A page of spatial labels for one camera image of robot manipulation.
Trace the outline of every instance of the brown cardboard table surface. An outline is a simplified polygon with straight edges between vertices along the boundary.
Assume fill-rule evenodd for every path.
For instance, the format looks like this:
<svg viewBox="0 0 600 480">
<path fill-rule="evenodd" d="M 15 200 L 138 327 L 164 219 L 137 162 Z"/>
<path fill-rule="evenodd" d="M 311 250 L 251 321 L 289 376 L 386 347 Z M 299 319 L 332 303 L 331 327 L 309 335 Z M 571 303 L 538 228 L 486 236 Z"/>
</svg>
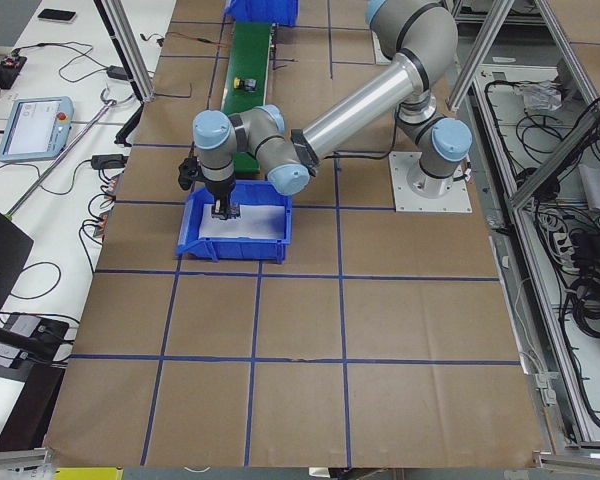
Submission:
<svg viewBox="0 0 600 480">
<path fill-rule="evenodd" d="M 170 30 L 230 42 L 224 3 L 180 0 Z M 365 0 L 300 3 L 269 95 L 293 128 L 382 69 Z M 471 215 L 396 214 L 385 160 L 325 161 L 284 264 L 175 256 L 176 167 L 227 55 L 165 44 L 156 90 L 192 96 L 145 109 L 46 439 L 57 461 L 529 465 L 543 445 L 473 185 Z M 384 151 L 391 126 L 343 148 Z"/>
</svg>

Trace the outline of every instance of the power adapter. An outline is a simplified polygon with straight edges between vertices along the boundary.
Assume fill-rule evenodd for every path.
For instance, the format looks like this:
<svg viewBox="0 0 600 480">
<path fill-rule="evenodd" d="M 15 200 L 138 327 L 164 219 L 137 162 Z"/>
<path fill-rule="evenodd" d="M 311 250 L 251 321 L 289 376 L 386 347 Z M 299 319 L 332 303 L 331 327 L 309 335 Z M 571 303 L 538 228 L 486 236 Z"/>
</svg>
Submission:
<svg viewBox="0 0 600 480">
<path fill-rule="evenodd" d="M 124 68 L 116 67 L 115 65 L 109 65 L 106 70 L 107 77 L 113 78 L 115 80 L 128 80 L 127 72 L 125 72 Z"/>
<path fill-rule="evenodd" d="M 109 155 L 93 155 L 91 157 L 91 168 L 94 170 L 107 170 L 110 168 L 124 168 L 129 157 L 121 153 Z"/>
</svg>

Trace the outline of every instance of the yellow object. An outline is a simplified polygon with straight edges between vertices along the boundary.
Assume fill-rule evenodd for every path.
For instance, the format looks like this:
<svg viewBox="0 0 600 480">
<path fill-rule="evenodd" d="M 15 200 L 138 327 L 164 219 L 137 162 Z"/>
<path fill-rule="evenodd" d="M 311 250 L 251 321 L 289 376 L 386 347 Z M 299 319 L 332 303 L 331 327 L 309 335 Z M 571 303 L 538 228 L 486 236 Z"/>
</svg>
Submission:
<svg viewBox="0 0 600 480">
<path fill-rule="evenodd" d="M 59 468 L 55 480 L 121 480 L 121 468 Z"/>
</svg>

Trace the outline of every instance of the robotic arm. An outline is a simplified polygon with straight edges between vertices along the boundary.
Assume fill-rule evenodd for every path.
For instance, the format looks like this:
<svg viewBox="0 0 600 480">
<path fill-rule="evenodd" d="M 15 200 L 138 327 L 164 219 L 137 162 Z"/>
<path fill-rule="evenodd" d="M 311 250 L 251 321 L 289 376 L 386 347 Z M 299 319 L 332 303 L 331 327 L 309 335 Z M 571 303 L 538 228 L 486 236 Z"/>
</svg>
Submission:
<svg viewBox="0 0 600 480">
<path fill-rule="evenodd" d="M 322 157 L 394 108 L 398 126 L 423 150 L 408 175 L 411 188 L 427 198 L 450 188 L 471 146 L 471 132 L 464 123 L 437 113 L 430 87 L 453 62 L 455 21 L 440 3 L 428 0 L 370 0 L 366 20 L 391 64 L 311 125 L 292 130 L 291 141 L 282 137 L 284 121 L 272 105 L 230 117 L 218 111 L 196 116 L 193 177 L 214 195 L 215 216 L 236 216 L 230 201 L 234 153 L 249 152 L 280 194 L 294 195 L 317 174 Z M 181 186 L 187 188 L 186 182 Z"/>
</svg>

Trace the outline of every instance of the white table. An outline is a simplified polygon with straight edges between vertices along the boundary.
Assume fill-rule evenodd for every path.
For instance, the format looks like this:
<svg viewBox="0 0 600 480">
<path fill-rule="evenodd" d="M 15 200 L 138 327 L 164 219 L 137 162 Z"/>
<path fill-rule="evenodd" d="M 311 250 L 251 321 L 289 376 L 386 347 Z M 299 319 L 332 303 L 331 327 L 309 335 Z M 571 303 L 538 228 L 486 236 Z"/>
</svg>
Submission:
<svg viewBox="0 0 600 480">
<path fill-rule="evenodd" d="M 123 0 L 122 3 L 126 8 L 145 65 L 149 71 L 153 71 L 158 63 L 160 47 L 155 41 L 142 41 L 140 33 L 146 35 L 166 33 L 175 0 Z M 43 8 L 74 10 L 78 15 L 71 24 L 46 22 L 37 19 L 37 14 Z M 122 66 L 92 1 L 43 0 L 14 47 L 35 45 L 40 42 L 69 41 L 93 45 L 93 51 L 89 55 L 104 65 Z M 86 51 L 86 47 L 73 46 Z M 107 86 L 111 89 L 112 98 L 123 99 L 133 93 L 127 82 L 112 80 L 104 71 L 78 83 L 62 80 L 58 75 L 58 69 L 78 55 L 72 50 L 47 46 L 24 49 L 20 54 L 27 57 L 27 63 L 13 88 L 2 92 L 0 119 L 9 117 L 15 100 L 64 95 L 70 97 L 74 103 L 74 121 L 88 122 L 100 108 L 100 92 Z M 98 68 L 101 67 L 86 58 L 81 58 L 66 68 L 63 74 L 68 78 L 77 79 Z M 138 106 L 139 102 L 135 99 L 126 103 L 111 114 L 107 122 L 124 124 Z"/>
<path fill-rule="evenodd" d="M 134 33 L 151 34 L 167 31 L 175 0 L 123 0 Z M 42 22 L 36 18 L 43 8 L 61 8 L 75 10 L 78 16 L 69 25 Z M 105 65 L 121 65 L 113 44 L 102 24 L 100 16 L 90 1 L 79 0 L 43 0 L 15 46 L 36 44 L 39 42 L 77 41 L 94 46 L 91 55 Z M 160 48 L 154 43 L 139 40 L 140 51 L 149 70 L 154 70 L 160 55 Z M 84 128 L 102 107 L 100 92 L 109 86 L 110 97 L 123 99 L 131 95 L 131 88 L 125 82 L 111 80 L 104 72 L 98 73 L 79 83 L 62 80 L 57 70 L 75 52 L 58 47 L 34 48 L 22 51 L 28 61 L 17 79 L 14 88 L 4 91 L 0 99 L 0 130 L 4 129 L 6 119 L 11 112 L 13 101 L 20 98 L 38 98 L 66 95 L 74 103 L 74 119 L 71 141 Z M 80 77 L 97 68 L 88 60 L 76 62 L 75 67 L 65 71 L 71 78 Z M 65 191 L 71 184 L 75 167 L 93 154 L 124 153 L 113 143 L 120 125 L 127 121 L 136 110 L 137 100 L 125 103 L 110 110 L 93 129 L 76 145 L 63 163 L 51 174 L 44 186 L 53 191 Z M 50 161 L 36 162 L 41 171 L 50 165 Z M 6 212 L 19 196 L 36 180 L 36 171 L 22 165 L 12 165 L 0 170 L 0 211 Z M 100 193 L 101 181 L 98 173 L 89 165 L 80 167 L 75 187 L 69 195 L 55 196 L 42 190 L 36 191 L 24 206 L 16 212 L 13 222 L 27 233 L 34 246 L 27 264 L 39 261 L 51 261 L 62 270 L 59 285 L 37 300 L 19 300 L 9 297 L 4 305 L 5 311 L 48 312 L 80 318 L 91 284 L 91 273 L 83 247 L 78 239 L 78 229 L 82 221 L 88 218 L 87 204 L 94 195 Z M 94 202 L 94 211 L 98 211 L 99 202 Z M 99 247 L 86 240 L 87 249 L 97 261 Z M 34 296 L 46 291 L 57 278 L 57 272 L 49 266 L 36 267 L 25 272 L 14 287 L 21 296 Z M 75 336 L 75 328 L 66 338 Z M 56 359 L 64 358 L 69 346 L 62 346 Z M 13 405 L 22 390 L 23 384 L 0 378 L 0 432 Z"/>
<path fill-rule="evenodd" d="M 0 128 L 4 128 L 4 124 L 5 121 L 0 120 Z M 82 128 L 83 125 L 74 125 L 70 140 Z M 66 191 L 71 185 L 76 166 L 91 158 L 93 154 L 128 154 L 129 149 L 122 149 L 113 143 L 117 129 L 115 125 L 94 126 L 51 174 L 44 183 L 45 188 L 56 192 Z M 44 171 L 50 163 L 36 162 L 36 165 Z M 107 174 L 116 172 L 119 170 L 108 170 Z M 35 169 L 23 165 L 9 165 L 1 169 L 0 211 L 6 212 L 36 177 Z M 100 193 L 101 184 L 98 173 L 90 165 L 83 165 L 78 170 L 75 186 L 69 195 L 59 197 L 37 190 L 16 212 L 13 222 L 34 240 L 27 265 L 41 261 L 53 262 L 61 268 L 62 278 L 55 289 L 40 299 L 19 300 L 9 297 L 4 305 L 5 311 L 60 313 L 80 318 L 91 284 L 91 273 L 86 254 L 78 240 L 78 229 L 82 220 L 89 217 L 87 204 Z M 102 211 L 99 205 L 99 201 L 93 203 L 95 212 Z M 85 244 L 95 263 L 100 252 L 99 247 L 88 240 Z M 14 287 L 14 292 L 25 297 L 35 296 L 48 290 L 56 279 L 57 272 L 53 267 L 35 267 L 22 275 Z M 67 338 L 74 336 L 75 329 L 72 329 Z M 56 359 L 62 359 L 68 353 L 69 346 L 62 346 Z M 20 382 L 0 379 L 0 431 L 22 385 Z"/>
</svg>

